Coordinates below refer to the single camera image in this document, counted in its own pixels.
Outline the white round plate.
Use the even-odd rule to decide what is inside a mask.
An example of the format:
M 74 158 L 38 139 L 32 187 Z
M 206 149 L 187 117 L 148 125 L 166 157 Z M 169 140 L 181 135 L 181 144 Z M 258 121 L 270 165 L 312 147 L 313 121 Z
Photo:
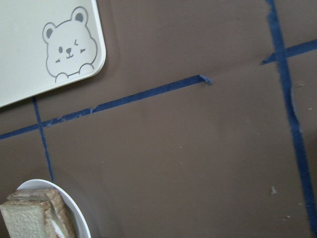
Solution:
M 80 208 L 78 207 L 76 202 L 72 199 L 72 197 L 58 185 L 44 179 L 31 179 L 22 183 L 17 189 L 42 189 L 42 188 L 55 188 L 56 190 L 59 191 L 69 211 L 70 218 L 73 222 L 73 225 L 77 233 L 77 237 L 91 238 L 89 227 L 87 225 L 87 222 Z

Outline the cream bear tray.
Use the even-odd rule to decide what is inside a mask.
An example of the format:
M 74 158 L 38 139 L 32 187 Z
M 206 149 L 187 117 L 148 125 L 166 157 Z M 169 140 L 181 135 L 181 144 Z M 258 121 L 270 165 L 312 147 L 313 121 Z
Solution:
M 106 60 L 95 0 L 0 3 L 0 105 L 92 77 Z

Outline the toast with fried egg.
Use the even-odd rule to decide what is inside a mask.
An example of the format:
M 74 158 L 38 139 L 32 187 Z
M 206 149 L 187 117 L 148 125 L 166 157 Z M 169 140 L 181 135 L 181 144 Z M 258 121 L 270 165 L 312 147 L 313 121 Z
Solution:
M 8 196 L 7 201 L 48 201 L 52 209 L 52 225 L 56 233 L 55 238 L 77 237 L 66 205 L 55 188 L 18 189 Z

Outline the brown bread slice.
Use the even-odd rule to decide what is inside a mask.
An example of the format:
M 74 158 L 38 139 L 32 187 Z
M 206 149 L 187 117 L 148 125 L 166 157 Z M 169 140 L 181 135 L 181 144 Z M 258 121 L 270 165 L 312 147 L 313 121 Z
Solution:
M 0 211 L 11 238 L 54 238 L 48 201 L 7 201 Z

